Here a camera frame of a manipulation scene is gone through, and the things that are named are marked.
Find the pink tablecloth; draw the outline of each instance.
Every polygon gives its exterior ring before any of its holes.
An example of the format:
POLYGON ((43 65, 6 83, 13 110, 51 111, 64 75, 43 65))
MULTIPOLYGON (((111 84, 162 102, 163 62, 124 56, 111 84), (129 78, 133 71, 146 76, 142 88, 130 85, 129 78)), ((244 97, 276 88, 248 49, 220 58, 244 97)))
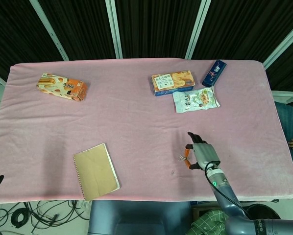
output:
POLYGON ((172 95, 155 97, 152 74, 191 70, 200 84, 214 61, 122 59, 17 64, 0 106, 0 203, 82 199, 73 154, 106 143, 120 200, 214 200, 203 171, 179 161, 200 134, 216 149, 240 200, 293 197, 293 164, 261 63, 225 60, 220 108, 177 114, 172 95), (83 102, 39 92, 43 72, 80 79, 83 102))

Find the floor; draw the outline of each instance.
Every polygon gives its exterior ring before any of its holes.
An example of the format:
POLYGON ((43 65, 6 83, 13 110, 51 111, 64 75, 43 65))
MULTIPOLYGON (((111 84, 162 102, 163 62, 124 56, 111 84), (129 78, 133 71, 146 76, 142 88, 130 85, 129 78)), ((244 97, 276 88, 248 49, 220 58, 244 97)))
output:
MULTIPOLYGON (((4 87, 0 85, 0 99, 2 97, 3 91, 4 91, 4 87)), ((285 102, 288 98, 289 97, 284 95, 274 96, 274 100, 278 102, 285 102)), ((63 201, 51 201, 51 202, 47 202, 46 204, 44 204, 45 202, 42 202, 40 203, 40 205, 42 206, 39 205, 40 207, 38 208, 38 210, 40 213, 45 213, 45 211, 47 211, 48 209, 57 205, 60 202, 63 202, 63 201)), ((36 208, 37 203, 38 202, 32 202, 33 209, 36 208)), ((293 219, 293 199, 280 200, 278 203, 267 202, 264 204, 273 208, 280 215, 282 219, 293 219)), ((90 204, 85 203, 84 201, 78 201, 77 205, 78 205, 77 207, 79 208, 77 209, 79 214, 84 212, 82 214, 82 217, 89 218, 90 207, 91 207, 90 204)), ((6 209, 8 211, 14 206, 15 204, 0 204, 0 209, 6 209)), ((10 212, 13 212, 17 208, 23 208, 23 207, 24 207, 23 203, 20 203, 16 207, 14 207, 10 212)), ((64 218, 70 211, 71 211, 71 208, 69 207, 68 202, 64 201, 61 205, 55 206, 53 209, 50 209, 46 213, 46 215, 52 219, 55 214, 58 214, 58 218, 57 218, 58 220, 58 219, 64 218)), ((4 215, 5 215, 5 212, 3 210, 0 210, 0 218, 4 215)), ((7 219, 6 223, 0 227, 0 231, 2 231, 2 234, 4 235, 9 235, 9 234, 11 235, 12 234, 16 234, 16 235, 62 235, 62 234, 76 235, 78 234, 78 235, 81 235, 81 234, 86 234, 88 231, 89 222, 80 217, 77 217, 73 221, 63 224, 59 227, 51 227, 45 230, 35 229, 33 233, 31 233, 33 226, 31 225, 29 221, 23 227, 17 229, 15 228, 15 226, 11 224, 10 216, 7 219)), ((77 216, 76 212, 73 212, 73 215, 71 218, 74 218, 76 216, 77 216)), ((5 219, 6 217, 3 217, 3 221, 1 221, 0 224, 2 224, 5 221, 5 219)), ((33 219, 32 223, 35 225, 37 223, 37 220, 33 219)), ((37 225, 37 227, 40 227, 40 226, 41 228, 45 227, 41 223, 37 225)))

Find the gray robot arm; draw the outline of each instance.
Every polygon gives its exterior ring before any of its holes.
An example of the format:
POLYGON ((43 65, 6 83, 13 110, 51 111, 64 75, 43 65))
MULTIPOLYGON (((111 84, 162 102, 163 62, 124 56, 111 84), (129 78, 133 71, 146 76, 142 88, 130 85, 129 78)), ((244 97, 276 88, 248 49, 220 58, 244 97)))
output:
POLYGON ((228 235, 293 235, 293 220, 249 220, 219 168, 220 160, 213 146, 202 141, 198 135, 188 134, 194 144, 188 144, 186 148, 193 149, 197 168, 204 170, 217 202, 229 216, 225 226, 228 235))

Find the plaid shirt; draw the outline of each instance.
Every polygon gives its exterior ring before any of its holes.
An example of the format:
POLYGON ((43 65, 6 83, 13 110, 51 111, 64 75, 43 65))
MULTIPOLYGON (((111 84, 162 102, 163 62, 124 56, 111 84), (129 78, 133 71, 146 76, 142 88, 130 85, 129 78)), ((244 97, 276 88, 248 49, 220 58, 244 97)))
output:
POLYGON ((192 223, 186 235, 226 235, 225 221, 228 216, 221 210, 208 211, 192 223))

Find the notebook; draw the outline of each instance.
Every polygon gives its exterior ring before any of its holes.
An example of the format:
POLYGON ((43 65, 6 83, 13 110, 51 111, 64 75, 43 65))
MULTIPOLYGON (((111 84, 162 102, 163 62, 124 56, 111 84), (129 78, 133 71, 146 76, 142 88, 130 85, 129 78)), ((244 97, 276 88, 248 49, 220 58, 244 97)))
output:
POLYGON ((104 143, 74 154, 74 165, 86 201, 118 190, 118 182, 112 161, 104 143))

